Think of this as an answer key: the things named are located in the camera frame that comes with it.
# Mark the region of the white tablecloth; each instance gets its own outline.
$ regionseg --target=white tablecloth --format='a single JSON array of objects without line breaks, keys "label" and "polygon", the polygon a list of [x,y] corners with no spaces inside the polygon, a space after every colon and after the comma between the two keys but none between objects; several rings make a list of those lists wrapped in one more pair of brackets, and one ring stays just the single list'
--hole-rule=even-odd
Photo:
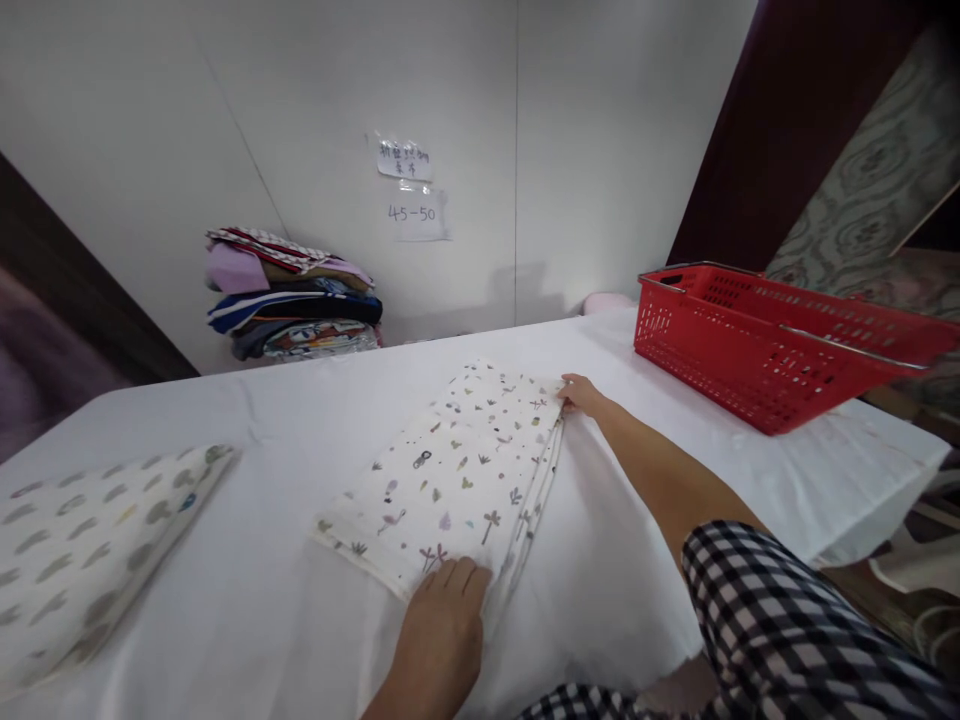
[{"label": "white tablecloth", "polygon": [[[348,718],[389,665],[404,608],[308,540],[464,359],[590,376],[728,482],[801,558],[864,557],[944,457],[937,438],[853,401],[778,438],[636,356],[613,311],[103,396],[0,468],[0,491],[192,445],[244,446],[88,667],[4,718]],[[700,646],[686,588],[595,424],[573,418],[517,593],[465,715],[506,715],[574,679],[643,688]]]}]

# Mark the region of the shopping basket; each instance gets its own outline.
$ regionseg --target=shopping basket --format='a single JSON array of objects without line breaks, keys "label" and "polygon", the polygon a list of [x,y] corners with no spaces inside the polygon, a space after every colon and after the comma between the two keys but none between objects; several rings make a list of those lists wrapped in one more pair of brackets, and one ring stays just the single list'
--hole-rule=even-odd
[{"label": "shopping basket", "polygon": [[634,349],[734,415],[779,435],[960,342],[960,325],[718,265],[642,284]]}]

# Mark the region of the checkered pants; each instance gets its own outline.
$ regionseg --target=checkered pants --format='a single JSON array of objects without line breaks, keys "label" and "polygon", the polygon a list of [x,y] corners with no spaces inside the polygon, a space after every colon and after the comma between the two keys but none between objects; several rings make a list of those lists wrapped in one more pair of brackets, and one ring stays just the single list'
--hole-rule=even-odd
[{"label": "checkered pants", "polygon": [[[771,536],[742,523],[707,523],[687,538],[682,563],[720,685],[697,717],[960,718],[960,699],[935,670],[874,629]],[[520,717],[668,717],[638,705],[570,684]]]}]

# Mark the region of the pink cloth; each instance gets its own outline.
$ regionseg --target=pink cloth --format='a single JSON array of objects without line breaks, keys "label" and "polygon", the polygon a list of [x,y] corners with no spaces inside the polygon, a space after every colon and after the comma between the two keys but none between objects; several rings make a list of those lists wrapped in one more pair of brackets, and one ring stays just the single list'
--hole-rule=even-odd
[{"label": "pink cloth", "polygon": [[330,270],[339,270],[340,272],[350,273],[351,275],[356,275],[358,278],[363,280],[370,287],[376,287],[373,282],[373,278],[367,275],[363,270],[358,268],[353,263],[348,263],[346,260],[341,260],[339,258],[327,258],[323,261],[323,267],[329,268]]},{"label": "pink cloth", "polygon": [[210,248],[207,253],[207,276],[221,292],[228,295],[270,289],[260,258],[227,243],[214,243]]},{"label": "pink cloth", "polygon": [[622,307],[636,307],[637,303],[626,295],[617,293],[593,293],[583,301],[583,314],[594,315],[598,312],[616,310]]}]

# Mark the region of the paper note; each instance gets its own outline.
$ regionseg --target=paper note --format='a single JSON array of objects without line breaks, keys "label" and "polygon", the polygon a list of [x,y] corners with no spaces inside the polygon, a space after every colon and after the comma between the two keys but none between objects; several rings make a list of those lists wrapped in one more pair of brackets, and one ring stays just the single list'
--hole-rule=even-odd
[{"label": "paper note", "polygon": [[416,143],[381,140],[377,149],[377,170],[383,175],[405,180],[433,180],[430,154]]},{"label": "paper note", "polygon": [[425,186],[400,187],[387,204],[387,221],[397,242],[449,240],[444,218],[446,193]]}]

